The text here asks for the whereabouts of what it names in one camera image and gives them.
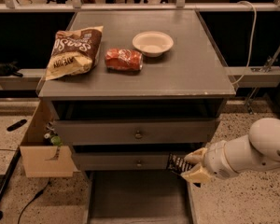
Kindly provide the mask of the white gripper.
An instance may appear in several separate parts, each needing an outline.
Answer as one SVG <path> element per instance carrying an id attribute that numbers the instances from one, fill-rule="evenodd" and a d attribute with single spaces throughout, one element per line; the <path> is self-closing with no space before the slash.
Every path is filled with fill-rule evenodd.
<path id="1" fill-rule="evenodd" d="M 219 179 L 228 179 L 238 176 L 228 163 L 225 154 L 227 142 L 220 141 L 210 145 L 207 149 L 201 147 L 190 152 L 184 157 L 184 160 L 191 164 L 197 164 L 203 161 L 204 167 L 193 167 L 191 170 L 181 174 L 181 176 L 190 183 L 207 183 L 215 176 Z"/>

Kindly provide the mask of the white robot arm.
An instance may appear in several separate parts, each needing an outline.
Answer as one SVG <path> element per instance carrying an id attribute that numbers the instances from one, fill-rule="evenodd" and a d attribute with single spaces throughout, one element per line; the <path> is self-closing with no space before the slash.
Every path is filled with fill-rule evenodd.
<path id="1" fill-rule="evenodd" d="M 246 171 L 280 170 L 280 119 L 259 119 L 247 135 L 202 147 L 185 161 L 193 167 L 181 176 L 190 183 L 233 178 Z"/>

